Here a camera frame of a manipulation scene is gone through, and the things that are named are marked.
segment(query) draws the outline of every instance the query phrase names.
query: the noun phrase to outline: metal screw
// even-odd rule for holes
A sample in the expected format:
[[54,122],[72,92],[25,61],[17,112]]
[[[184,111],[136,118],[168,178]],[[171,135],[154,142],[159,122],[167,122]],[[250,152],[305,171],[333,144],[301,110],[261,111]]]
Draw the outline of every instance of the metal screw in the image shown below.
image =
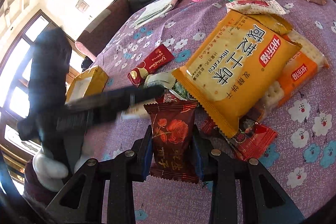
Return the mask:
[[134,155],[134,151],[133,150],[127,150],[125,151],[125,156],[126,157],[132,157]]
[[222,152],[219,149],[212,149],[211,154],[214,156],[219,156]]
[[252,165],[258,165],[259,160],[257,160],[256,158],[250,158],[249,163],[252,164]]
[[95,159],[89,159],[89,160],[86,162],[86,164],[87,164],[88,166],[94,166],[94,165],[96,165],[96,163],[97,163],[97,160],[95,160]]

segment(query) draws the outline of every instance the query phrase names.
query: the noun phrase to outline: purple floral tablecloth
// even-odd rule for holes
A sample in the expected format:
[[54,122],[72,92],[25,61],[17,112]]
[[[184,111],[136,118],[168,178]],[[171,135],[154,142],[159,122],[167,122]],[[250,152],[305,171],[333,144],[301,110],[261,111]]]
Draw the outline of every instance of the purple floral tablecloth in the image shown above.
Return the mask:
[[[286,9],[283,17],[324,53],[330,64],[264,121],[278,132],[278,138],[260,161],[308,217],[336,194],[336,4],[332,0],[325,6],[306,0],[277,1]],[[135,13],[93,64],[110,77],[105,90],[130,85],[127,73],[161,43],[175,60],[158,72],[182,66],[225,17],[225,3],[183,0],[172,11],[136,30],[130,25],[143,9]],[[195,123],[199,126],[205,117],[206,113],[198,109]],[[91,130],[86,140],[98,160],[109,160],[131,148],[149,124],[150,120],[117,121]],[[212,142],[217,148],[226,148],[222,140]],[[151,176],[144,183],[133,183],[137,223],[206,224],[211,205],[209,189],[211,183],[190,184]]]

